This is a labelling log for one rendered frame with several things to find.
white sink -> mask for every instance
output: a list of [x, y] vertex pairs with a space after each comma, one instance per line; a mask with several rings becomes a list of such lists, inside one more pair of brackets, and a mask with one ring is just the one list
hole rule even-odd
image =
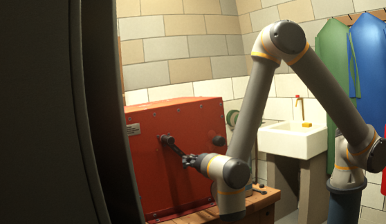
[[285, 121], [258, 129], [258, 150], [300, 160], [308, 160], [327, 150], [327, 125]]

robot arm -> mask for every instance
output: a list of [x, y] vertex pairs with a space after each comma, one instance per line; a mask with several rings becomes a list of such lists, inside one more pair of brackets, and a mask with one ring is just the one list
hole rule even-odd
[[233, 158], [248, 160], [275, 69], [282, 59], [297, 73], [339, 128], [331, 186], [336, 189], [360, 187], [364, 185], [364, 176], [358, 168], [372, 173], [384, 169], [386, 139], [365, 123], [329, 69], [306, 42], [305, 33], [298, 24], [283, 20], [265, 27], [251, 56], [250, 81], [226, 155], [200, 155], [203, 158], [196, 163], [200, 167], [198, 171], [214, 180], [212, 194], [223, 221], [235, 221], [245, 216], [243, 189], [233, 189], [224, 181], [229, 178], [233, 182], [234, 178], [228, 177], [223, 167]]

table top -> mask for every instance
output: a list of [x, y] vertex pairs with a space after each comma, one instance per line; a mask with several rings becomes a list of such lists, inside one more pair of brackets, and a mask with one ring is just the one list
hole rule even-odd
[[[259, 188], [259, 185], [252, 185], [253, 188]], [[272, 205], [276, 201], [280, 200], [281, 193], [280, 190], [274, 189], [272, 187], [265, 186], [261, 188], [262, 191], [267, 191], [265, 195], [260, 194], [259, 192], [252, 191], [252, 196], [246, 198], [246, 216], [257, 212], [269, 205]], [[218, 206], [209, 207], [207, 209], [188, 214], [179, 218], [175, 218], [169, 221], [162, 222], [161, 224], [222, 224], [224, 222], [219, 219], [219, 208]]]

printed label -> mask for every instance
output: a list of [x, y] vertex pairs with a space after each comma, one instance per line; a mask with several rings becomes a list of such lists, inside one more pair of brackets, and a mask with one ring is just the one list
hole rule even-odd
[[128, 136], [140, 135], [140, 123], [128, 124], [127, 125], [127, 135]]

floor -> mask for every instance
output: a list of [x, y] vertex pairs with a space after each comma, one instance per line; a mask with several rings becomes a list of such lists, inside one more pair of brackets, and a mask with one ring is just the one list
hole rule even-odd
[[298, 209], [279, 219], [275, 224], [298, 224]]

